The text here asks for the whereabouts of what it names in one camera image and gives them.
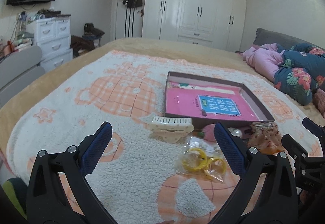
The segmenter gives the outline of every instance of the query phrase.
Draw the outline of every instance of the pillow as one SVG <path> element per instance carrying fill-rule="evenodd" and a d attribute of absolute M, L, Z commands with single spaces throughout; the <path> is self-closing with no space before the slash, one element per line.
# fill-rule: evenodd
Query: pillow
<path fill-rule="evenodd" d="M 309 43 L 309 42 L 306 42 L 304 40 L 289 35 L 281 34 L 275 31 L 269 31 L 269 30 L 264 30 L 262 28 L 258 28 L 256 32 L 256 38 L 254 44 L 264 45 L 266 43 L 278 43 L 281 47 L 283 47 L 283 49 L 290 50 L 290 48 L 294 45 L 297 45 L 299 43 Z"/>

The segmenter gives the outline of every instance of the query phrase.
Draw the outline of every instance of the fleece blanket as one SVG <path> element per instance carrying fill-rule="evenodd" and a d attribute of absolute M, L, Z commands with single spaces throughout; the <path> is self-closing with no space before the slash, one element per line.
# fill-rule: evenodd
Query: fleece blanket
<path fill-rule="evenodd" d="M 308 43 L 293 46 L 289 51 L 281 47 L 283 63 L 274 76 L 277 89 L 288 94 L 301 105 L 308 105 L 325 81 L 325 50 Z"/>
<path fill-rule="evenodd" d="M 178 175 L 174 165 L 182 144 L 151 138 L 148 123 L 163 111 L 169 71 L 244 83 L 273 114 L 281 134 L 291 134 L 309 155 L 322 155 L 317 138 L 302 126 L 305 115 L 256 75 L 111 51 L 79 70 L 22 116 L 8 142 L 10 167 L 28 183 L 39 150 L 65 151 L 108 121 L 113 138 L 86 179 L 118 223 L 208 223 L 239 178 L 229 167 L 224 183 Z M 262 175 L 245 212 L 253 209 L 264 178 Z M 73 209 L 82 213 L 64 175 L 61 181 Z"/>

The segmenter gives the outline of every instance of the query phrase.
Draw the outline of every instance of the drawer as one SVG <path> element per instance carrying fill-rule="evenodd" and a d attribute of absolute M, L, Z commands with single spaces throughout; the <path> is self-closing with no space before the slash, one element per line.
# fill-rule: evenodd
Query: drawer
<path fill-rule="evenodd" d="M 202 45 L 202 46 L 206 46 L 206 47 L 212 47 L 212 42 L 207 42 L 207 41 L 192 39 L 192 38 L 186 38 L 186 37 L 182 37 L 182 36 L 178 37 L 178 42 L 191 43 L 191 44 Z"/>
<path fill-rule="evenodd" d="M 45 72 L 48 73 L 65 63 L 71 61 L 74 58 L 74 51 L 69 49 L 66 52 L 61 53 L 57 57 L 46 59 L 41 62 L 41 67 L 44 68 Z"/>
<path fill-rule="evenodd" d="M 70 48 L 71 38 L 63 37 L 53 41 L 38 42 L 36 45 L 40 46 L 42 49 L 42 59 L 54 55 L 55 53 L 60 53 Z"/>
<path fill-rule="evenodd" d="M 37 42 L 55 38 L 55 21 L 37 22 L 35 39 Z"/>
<path fill-rule="evenodd" d="M 65 37 L 70 35 L 70 20 L 61 19 L 55 21 L 55 36 Z"/>
<path fill-rule="evenodd" d="M 190 38 L 206 40 L 206 41 L 213 40 L 213 34 L 211 33 L 201 32 L 198 30 L 185 29 L 185 28 L 179 29 L 179 35 L 183 37 L 190 37 Z"/>

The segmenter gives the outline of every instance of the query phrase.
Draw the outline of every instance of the floral blanket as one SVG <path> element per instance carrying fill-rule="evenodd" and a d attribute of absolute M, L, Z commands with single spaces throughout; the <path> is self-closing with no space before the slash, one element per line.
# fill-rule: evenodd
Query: floral blanket
<path fill-rule="evenodd" d="M 301 105 L 312 101 L 312 93 L 325 81 L 325 50 L 307 43 L 283 52 L 283 64 L 275 73 L 274 86 Z"/>

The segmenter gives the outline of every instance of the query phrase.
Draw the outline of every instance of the yellow bracelet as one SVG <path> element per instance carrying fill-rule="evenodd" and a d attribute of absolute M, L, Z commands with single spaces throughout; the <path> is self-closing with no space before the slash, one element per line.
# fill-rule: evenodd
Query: yellow bracelet
<path fill-rule="evenodd" d="M 191 152 L 191 151 L 197 151 L 199 153 L 200 164 L 197 167 L 192 167 L 192 166 L 188 165 L 188 163 L 185 160 L 182 160 L 182 165 L 183 165 L 184 169 L 187 170 L 188 172 L 197 172 L 199 170 L 204 169 L 208 163 L 206 153 L 200 148 L 192 148 L 192 149 L 188 150 L 188 152 Z"/>

